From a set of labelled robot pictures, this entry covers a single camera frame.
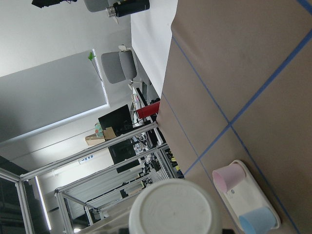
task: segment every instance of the table surface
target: table surface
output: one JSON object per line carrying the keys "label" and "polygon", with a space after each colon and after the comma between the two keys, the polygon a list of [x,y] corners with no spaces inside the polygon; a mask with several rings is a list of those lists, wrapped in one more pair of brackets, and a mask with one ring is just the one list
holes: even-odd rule
{"label": "table surface", "polygon": [[131,15],[132,47],[161,97],[177,0],[150,0],[150,9]]}
{"label": "table surface", "polygon": [[223,228],[241,233],[212,171],[240,159],[282,219],[270,233],[312,233],[311,13],[297,1],[259,3],[179,1],[157,122]]}
{"label": "table surface", "polygon": [[136,87],[132,87],[132,103],[135,111],[145,106],[140,95],[137,93]]}

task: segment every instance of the cardboard box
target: cardboard box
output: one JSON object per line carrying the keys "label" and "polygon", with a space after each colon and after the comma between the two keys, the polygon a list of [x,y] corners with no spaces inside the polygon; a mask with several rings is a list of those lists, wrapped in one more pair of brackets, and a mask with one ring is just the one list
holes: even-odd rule
{"label": "cardboard box", "polygon": [[105,141],[104,137],[97,137],[97,135],[94,133],[92,135],[86,136],[85,140],[88,145],[98,145]]}
{"label": "cardboard box", "polygon": [[110,140],[116,137],[115,132],[112,127],[109,127],[103,130],[103,134],[106,140]]}

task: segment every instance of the pink cup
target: pink cup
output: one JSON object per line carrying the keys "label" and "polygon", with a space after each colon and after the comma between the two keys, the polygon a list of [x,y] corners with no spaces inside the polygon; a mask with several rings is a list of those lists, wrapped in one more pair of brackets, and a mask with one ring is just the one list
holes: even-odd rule
{"label": "pink cup", "polygon": [[232,163],[213,171],[214,184],[226,193],[246,177],[244,169],[238,163]]}

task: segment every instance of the aluminum frame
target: aluminum frame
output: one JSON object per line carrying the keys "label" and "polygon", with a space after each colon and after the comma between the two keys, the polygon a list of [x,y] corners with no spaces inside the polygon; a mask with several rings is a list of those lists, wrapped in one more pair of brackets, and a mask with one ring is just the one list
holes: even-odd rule
{"label": "aluminum frame", "polygon": [[85,150],[83,150],[83,151],[81,151],[81,152],[79,152],[77,154],[71,155],[71,156],[66,157],[64,159],[61,159],[59,161],[50,163],[50,164],[48,164],[46,166],[43,166],[43,167],[38,168],[36,170],[33,170],[32,172],[29,172],[29,173],[26,173],[26,174],[21,174],[20,175],[20,179],[23,180],[23,181],[28,180],[28,179],[32,179],[35,176],[42,175],[45,172],[51,171],[53,169],[56,169],[57,167],[63,166],[63,165],[65,165],[67,163],[70,163],[70,162],[72,162],[74,160],[77,160],[79,158],[85,157],[85,156],[87,156],[89,154],[92,154],[92,153],[94,153],[96,151],[99,151],[101,149],[107,148],[109,146],[115,145],[115,144],[117,144],[119,142],[122,142],[122,141],[124,141],[126,139],[129,139],[129,138],[131,138],[131,137],[133,137],[133,136],[135,136],[135,135],[137,135],[139,133],[143,133],[143,132],[152,130],[154,128],[157,128],[157,126],[158,125],[157,125],[156,122],[150,123],[150,124],[148,124],[146,126],[143,126],[141,128],[135,129],[135,130],[133,130],[131,132],[125,133],[125,134],[123,134],[121,136],[118,136],[116,138],[113,138],[113,139],[111,139],[109,141],[105,141],[105,142],[103,142],[101,144],[98,144],[98,145],[95,145],[95,146],[90,147],[88,149],[85,149]]}
{"label": "aluminum frame", "polygon": [[87,206],[83,207],[84,208],[84,211],[87,213],[87,217],[88,217],[88,220],[89,220],[89,224],[90,226],[93,225],[93,220],[92,220],[92,216],[91,216],[91,213],[88,209]]}
{"label": "aluminum frame", "polygon": [[20,209],[24,221],[26,234],[34,234],[35,230],[30,216],[30,210],[27,201],[24,182],[20,180],[19,182],[15,183],[15,186],[18,191]]}
{"label": "aluminum frame", "polygon": [[[148,178],[149,176],[150,176],[150,175],[145,175],[145,176],[141,177],[140,180],[141,180],[141,181],[142,181],[142,180],[145,180],[145,179]],[[117,190],[117,189],[114,189],[113,191],[109,192],[108,194],[104,194],[104,195],[102,195],[102,196],[99,196],[98,198],[95,198],[94,200],[88,202],[87,204],[89,205],[89,203],[93,203],[93,202],[95,202],[95,201],[98,201],[98,200],[101,200],[101,199],[103,199],[103,198],[105,198],[105,197],[108,197],[111,193],[117,193],[117,192],[119,192],[119,190],[126,189],[126,188],[130,187],[132,184],[133,184],[133,182],[132,182],[132,183],[129,183],[129,184],[126,184],[126,185],[123,185],[123,186],[121,186],[120,188],[118,188],[118,190]]]}
{"label": "aluminum frame", "polygon": [[[104,174],[106,174],[106,173],[108,173],[108,172],[111,172],[111,171],[113,171],[113,170],[116,170],[118,167],[123,166],[123,165],[126,165],[126,164],[128,164],[129,162],[135,161],[135,160],[137,160],[137,159],[139,159],[139,158],[142,158],[143,156],[147,156],[148,154],[151,154],[151,153],[158,153],[161,157],[164,157],[164,155],[163,155],[161,152],[162,152],[162,150],[163,150],[164,148],[166,148],[166,147],[168,147],[168,145],[167,145],[166,143],[164,143],[164,144],[162,144],[162,145],[160,145],[160,146],[156,146],[155,148],[152,148],[152,149],[150,149],[150,150],[148,150],[148,151],[145,151],[145,152],[143,152],[143,153],[141,153],[141,154],[139,154],[139,155],[136,155],[136,156],[134,156],[134,157],[132,157],[132,158],[130,158],[130,159],[127,159],[127,160],[125,160],[125,161],[123,161],[123,162],[120,162],[120,163],[118,163],[118,164],[112,165],[112,166],[110,166],[110,167],[108,167],[108,168],[106,168],[106,169],[103,169],[102,171],[99,171],[99,172],[94,173],[94,174],[92,174],[92,175],[90,175],[90,176],[87,176],[87,177],[82,178],[82,179],[80,179],[80,180],[77,180],[77,181],[75,181],[75,182],[73,182],[73,183],[70,183],[70,184],[68,184],[68,185],[65,185],[65,186],[63,186],[63,187],[58,188],[58,189],[55,191],[55,192],[56,192],[56,193],[55,193],[55,196],[57,197],[58,202],[59,202],[59,209],[60,209],[60,212],[61,212],[62,217],[63,217],[63,224],[64,224],[64,227],[65,227],[66,233],[67,233],[67,234],[71,234],[72,231],[73,231],[73,228],[72,228],[72,226],[71,226],[70,215],[69,215],[68,210],[67,210],[67,208],[66,208],[65,202],[63,201],[64,198],[73,200],[73,201],[75,201],[75,202],[77,202],[77,203],[79,203],[79,204],[81,204],[81,205],[84,205],[84,209],[85,209],[85,212],[87,213],[87,217],[88,217],[88,220],[89,220],[89,222],[90,222],[90,225],[93,224],[92,218],[91,218],[91,216],[90,216],[90,211],[88,210],[88,207],[90,207],[89,202],[83,202],[83,201],[80,201],[79,199],[77,199],[77,198],[75,198],[75,197],[72,197],[71,195],[67,195],[66,192],[67,192],[69,189],[74,188],[74,187],[76,187],[76,186],[79,186],[79,185],[81,185],[81,184],[83,184],[83,183],[85,183],[85,182],[88,182],[88,181],[90,181],[90,180],[92,180],[92,179],[94,179],[94,178],[97,178],[97,177],[99,177],[99,176],[102,176],[102,175],[104,175]],[[166,164],[166,161],[165,161],[163,158],[161,158],[161,160],[163,161],[165,170],[167,171],[167,175],[168,175],[169,177],[171,177],[171,178],[174,178],[174,174],[172,173],[172,171],[170,170],[170,168],[169,168],[168,165]],[[140,178],[140,180],[144,180],[144,179],[148,178],[149,176],[150,176],[150,175],[145,175],[145,176],[143,176],[142,178]],[[126,185],[124,185],[124,186],[121,186],[121,187],[119,187],[118,189],[124,189],[124,188],[127,188],[128,186],[130,186],[130,184],[126,184]],[[124,199],[133,197],[133,196],[135,196],[136,194],[130,195],[130,196],[124,198]],[[108,196],[108,195],[105,194],[105,195],[99,197],[98,199],[102,199],[102,198],[105,197],[105,196]],[[112,204],[109,204],[108,206],[105,206],[105,207],[99,206],[99,207],[97,207],[96,209],[103,211],[103,210],[105,210],[105,209],[107,209],[107,208],[109,208],[109,207],[112,207],[112,206],[116,205],[116,204],[119,203],[119,202],[120,202],[120,200],[115,201],[115,202],[113,202]]]}
{"label": "aluminum frame", "polygon": [[169,149],[169,146],[168,145],[164,145],[160,149],[160,153],[161,153],[162,158],[164,160],[164,162],[163,162],[164,167],[166,168],[166,171],[168,171],[171,174],[172,178],[177,178],[177,175],[172,171],[171,167],[169,166],[170,165],[170,161],[167,158],[167,155],[165,153],[165,149]]}
{"label": "aluminum frame", "polygon": [[[111,139],[109,141],[103,142],[103,143],[101,143],[99,145],[90,147],[90,148],[88,148],[86,150],[83,150],[83,151],[77,153],[77,154],[74,154],[74,155],[71,155],[71,156],[66,157],[64,159],[61,159],[59,161],[50,163],[50,164],[45,165],[45,166],[43,166],[41,168],[33,170],[33,171],[29,172],[29,173],[21,174],[20,176],[14,174],[14,173],[11,173],[11,172],[9,172],[9,171],[7,171],[5,169],[0,168],[0,178],[4,178],[6,180],[14,182],[15,185],[16,185],[17,192],[18,192],[18,197],[19,197],[19,202],[20,202],[20,207],[21,207],[21,212],[22,212],[22,217],[23,217],[23,221],[24,221],[24,225],[25,225],[26,234],[34,234],[35,230],[34,230],[34,226],[33,226],[31,215],[30,215],[30,210],[29,210],[29,205],[28,205],[28,201],[27,201],[27,195],[26,195],[26,191],[25,191],[24,181],[32,179],[35,176],[42,175],[42,174],[44,174],[44,173],[46,173],[48,171],[56,169],[56,168],[58,168],[60,166],[63,166],[63,165],[65,165],[67,163],[70,163],[70,162],[72,162],[74,160],[77,160],[79,158],[82,158],[84,156],[92,154],[92,153],[94,153],[96,151],[99,151],[101,149],[104,149],[104,148],[107,148],[109,146],[115,145],[115,144],[117,144],[119,142],[122,142],[122,141],[124,141],[126,139],[129,139],[129,138],[131,138],[131,137],[133,137],[133,136],[135,136],[137,134],[140,134],[140,133],[152,130],[152,129],[156,130],[157,127],[158,127],[158,124],[156,122],[152,122],[152,123],[150,123],[150,124],[148,124],[146,126],[143,126],[141,128],[135,129],[135,130],[133,130],[133,131],[131,131],[129,133],[123,134],[123,135],[118,136],[118,137],[116,137],[114,139]],[[114,170],[117,167],[120,167],[120,166],[125,165],[125,164],[127,164],[129,162],[137,160],[140,157],[143,157],[143,156],[148,155],[148,154],[150,154],[152,152],[155,152],[155,151],[159,150],[159,148],[163,147],[164,145],[166,145],[166,144],[162,144],[161,146],[157,146],[156,148],[153,148],[153,149],[151,149],[149,151],[141,153],[141,154],[139,154],[139,155],[137,155],[137,156],[135,156],[135,157],[133,157],[131,159],[125,160],[124,162],[118,163],[118,164],[116,164],[114,166],[111,166],[111,167],[109,167],[107,169],[108,169],[108,171],[112,171],[112,170]],[[71,199],[71,197],[68,197],[68,196],[65,197],[65,196],[63,196],[62,192],[59,192],[59,193],[56,193],[56,198],[57,198],[58,207],[59,207],[61,216],[63,217],[65,231],[66,231],[67,234],[73,234],[74,230],[73,230],[70,218],[68,216],[67,209],[66,209],[66,204],[65,204],[65,201],[64,201],[65,198],[66,199]],[[84,203],[84,204],[86,205],[85,207],[86,207],[87,210],[88,210],[88,207],[92,207],[89,204],[86,204],[86,203]]]}

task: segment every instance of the blue cup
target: blue cup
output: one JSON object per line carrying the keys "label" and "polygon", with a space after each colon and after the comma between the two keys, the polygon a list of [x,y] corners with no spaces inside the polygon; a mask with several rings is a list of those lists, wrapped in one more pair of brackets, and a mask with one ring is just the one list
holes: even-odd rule
{"label": "blue cup", "polygon": [[267,207],[261,207],[239,217],[246,234],[266,234],[276,225],[276,218]]}

